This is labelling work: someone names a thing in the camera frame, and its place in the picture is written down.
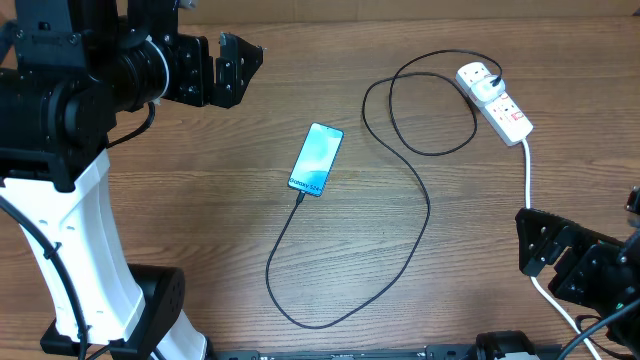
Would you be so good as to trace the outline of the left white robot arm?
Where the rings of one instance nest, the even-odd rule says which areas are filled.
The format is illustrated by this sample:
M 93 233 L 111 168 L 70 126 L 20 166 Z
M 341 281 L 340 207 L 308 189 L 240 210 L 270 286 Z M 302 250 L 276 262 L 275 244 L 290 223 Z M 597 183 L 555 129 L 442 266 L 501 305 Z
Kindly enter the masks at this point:
M 45 353 L 211 359 L 175 267 L 129 263 L 109 195 L 110 131 L 161 100 L 239 104 L 264 51 L 222 33 L 220 54 L 178 30 L 183 1 L 25 0 L 1 28 L 1 207 L 21 227 L 52 297 Z

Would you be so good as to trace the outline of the blue Galaxy smartphone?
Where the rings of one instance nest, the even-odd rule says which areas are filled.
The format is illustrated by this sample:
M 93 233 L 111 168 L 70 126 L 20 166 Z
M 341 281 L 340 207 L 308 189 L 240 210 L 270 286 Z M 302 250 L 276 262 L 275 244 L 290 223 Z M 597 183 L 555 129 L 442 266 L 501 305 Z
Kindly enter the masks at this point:
M 344 132 L 312 123 L 288 179 L 288 186 L 307 195 L 320 197 L 340 150 Z

